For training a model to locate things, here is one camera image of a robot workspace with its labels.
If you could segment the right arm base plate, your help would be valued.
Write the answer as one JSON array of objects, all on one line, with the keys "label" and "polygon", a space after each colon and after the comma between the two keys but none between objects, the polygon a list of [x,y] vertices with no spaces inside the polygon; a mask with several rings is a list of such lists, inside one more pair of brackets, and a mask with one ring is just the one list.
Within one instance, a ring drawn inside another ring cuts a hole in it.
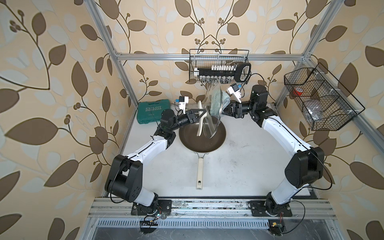
[{"label": "right arm base plate", "polygon": [[292,211],[288,203],[277,205],[273,201],[250,201],[248,206],[253,217],[292,217]]}]

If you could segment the green fluffy cloth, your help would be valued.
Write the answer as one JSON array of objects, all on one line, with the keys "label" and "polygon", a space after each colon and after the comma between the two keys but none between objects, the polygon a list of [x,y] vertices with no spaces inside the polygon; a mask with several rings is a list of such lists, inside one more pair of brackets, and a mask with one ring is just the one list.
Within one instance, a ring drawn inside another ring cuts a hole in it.
[{"label": "green fluffy cloth", "polygon": [[213,93],[210,103],[210,115],[218,118],[230,101],[231,98],[225,91]]}]

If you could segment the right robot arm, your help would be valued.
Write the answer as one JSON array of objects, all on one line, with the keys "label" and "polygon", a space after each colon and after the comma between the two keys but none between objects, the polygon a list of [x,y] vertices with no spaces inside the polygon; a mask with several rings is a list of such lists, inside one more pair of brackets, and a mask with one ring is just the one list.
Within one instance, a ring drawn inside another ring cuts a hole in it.
[{"label": "right robot arm", "polygon": [[225,104],[222,113],[234,118],[250,115],[259,127],[267,131],[291,157],[285,168],[285,178],[279,186],[268,193],[265,206],[271,213],[288,204],[292,197],[312,183],[321,179],[324,172],[325,153],[320,147],[312,147],[290,130],[268,107],[266,87],[254,85],[249,101],[241,101],[241,88],[237,84],[228,87],[229,95],[236,100]]}]

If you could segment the glass pot lid cream handle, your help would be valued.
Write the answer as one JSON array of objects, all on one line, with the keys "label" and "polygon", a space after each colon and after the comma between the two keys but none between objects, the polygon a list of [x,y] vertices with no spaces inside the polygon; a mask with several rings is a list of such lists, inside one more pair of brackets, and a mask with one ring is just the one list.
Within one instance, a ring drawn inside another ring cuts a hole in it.
[{"label": "glass pot lid cream handle", "polygon": [[197,137],[202,134],[211,139],[217,132],[221,123],[223,110],[230,103],[230,96],[222,90],[221,83],[214,81],[209,84],[206,95],[202,101],[198,101],[199,126]]}]

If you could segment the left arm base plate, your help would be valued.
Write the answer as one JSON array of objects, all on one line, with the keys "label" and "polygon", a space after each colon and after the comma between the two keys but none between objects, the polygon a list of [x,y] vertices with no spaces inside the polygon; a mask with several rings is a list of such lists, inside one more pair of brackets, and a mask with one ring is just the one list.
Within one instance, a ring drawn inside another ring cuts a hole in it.
[{"label": "left arm base plate", "polygon": [[133,203],[131,210],[132,216],[152,216],[160,215],[166,217],[171,214],[172,201],[171,200],[155,200],[149,207],[141,204]]}]

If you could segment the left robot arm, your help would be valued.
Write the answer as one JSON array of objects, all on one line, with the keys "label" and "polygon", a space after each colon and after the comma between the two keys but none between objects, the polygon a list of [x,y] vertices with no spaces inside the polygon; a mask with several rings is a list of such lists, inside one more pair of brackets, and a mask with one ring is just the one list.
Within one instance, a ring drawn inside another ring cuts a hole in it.
[{"label": "left robot arm", "polygon": [[117,155],[112,162],[105,191],[129,203],[146,209],[147,214],[158,209],[158,195],[143,187],[144,163],[167,150],[176,138],[175,130],[195,124],[207,116],[202,107],[176,115],[171,109],[162,112],[160,123],[148,143],[127,156]]}]

